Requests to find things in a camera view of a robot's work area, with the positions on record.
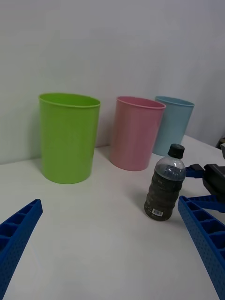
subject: plastic bottle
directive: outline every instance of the plastic bottle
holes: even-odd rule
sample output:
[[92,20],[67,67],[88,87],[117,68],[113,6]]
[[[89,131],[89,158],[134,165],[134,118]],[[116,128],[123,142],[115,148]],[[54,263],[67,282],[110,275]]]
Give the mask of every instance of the plastic bottle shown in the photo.
[[186,176],[186,169],[181,160],[183,153],[183,146],[172,144],[168,156],[160,159],[155,166],[144,204],[146,214],[152,219],[166,221],[172,215]]

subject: bottle label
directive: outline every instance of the bottle label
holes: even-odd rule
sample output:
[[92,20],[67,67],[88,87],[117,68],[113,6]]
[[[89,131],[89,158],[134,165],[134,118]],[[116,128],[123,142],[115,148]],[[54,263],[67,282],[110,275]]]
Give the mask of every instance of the bottle label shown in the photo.
[[163,215],[162,211],[155,210],[154,208],[153,208],[151,213],[158,216],[158,217],[161,217]]

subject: cup rim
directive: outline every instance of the cup rim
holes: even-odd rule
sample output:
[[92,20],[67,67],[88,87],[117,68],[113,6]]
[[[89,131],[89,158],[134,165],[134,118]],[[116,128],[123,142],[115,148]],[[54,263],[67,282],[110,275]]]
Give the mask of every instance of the cup rim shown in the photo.
[[[137,104],[137,103],[131,103],[129,100],[144,100],[144,103],[142,104]],[[142,97],[134,97],[134,96],[118,96],[117,101],[122,102],[127,105],[131,106],[136,106],[136,107],[143,107],[143,108],[148,108],[148,109],[156,109],[156,110],[162,110],[166,108],[166,105],[154,100],[150,100],[147,98],[142,98]]]
[[[95,102],[95,104],[92,104],[92,105],[73,105],[73,104],[57,103],[57,102],[49,101],[49,100],[43,98],[43,96],[54,96],[54,95],[58,95],[58,96],[59,95],[60,96],[80,96],[80,97],[83,97],[85,99],[93,100],[93,102]],[[73,94],[73,93],[60,93],[60,92],[59,93],[57,93],[57,92],[54,92],[54,93],[43,93],[43,94],[40,94],[38,96],[38,98],[42,102],[45,102],[45,103],[48,103],[48,104],[51,104],[51,105],[63,106],[63,107],[93,108],[93,107],[98,107],[98,106],[101,105],[101,102],[98,99],[95,99],[93,97],[86,96],[86,95]]]
[[178,106],[189,106],[189,107],[195,106],[195,104],[190,101],[182,100],[179,98],[167,97],[167,96],[156,96],[155,100],[163,101],[165,103],[174,104]]

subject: white table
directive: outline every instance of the white table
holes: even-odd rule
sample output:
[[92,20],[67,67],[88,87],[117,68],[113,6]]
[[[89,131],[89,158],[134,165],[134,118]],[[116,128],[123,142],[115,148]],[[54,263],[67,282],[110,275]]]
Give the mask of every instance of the white table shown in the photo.
[[[218,149],[187,136],[183,145],[186,166],[225,165]],[[0,223],[35,198],[44,210],[4,300],[218,300],[177,207],[166,222],[143,212],[160,157],[129,172],[108,151],[97,148],[91,177],[73,185],[48,181],[39,160],[0,166]],[[208,194],[201,179],[181,191]]]

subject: blue plastic part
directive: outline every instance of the blue plastic part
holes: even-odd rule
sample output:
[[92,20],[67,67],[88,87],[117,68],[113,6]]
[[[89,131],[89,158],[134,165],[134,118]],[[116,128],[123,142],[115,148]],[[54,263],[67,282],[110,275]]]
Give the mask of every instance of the blue plastic part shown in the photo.
[[179,197],[178,211],[220,300],[225,300],[225,225],[184,196]]
[[189,200],[201,208],[206,208],[209,210],[218,210],[219,212],[225,212],[225,204],[218,202],[215,195],[201,196],[201,197],[191,197]]
[[36,199],[0,225],[0,300],[42,212]]
[[195,170],[191,166],[186,167],[186,177],[192,177],[192,178],[202,178],[204,174],[204,170]]

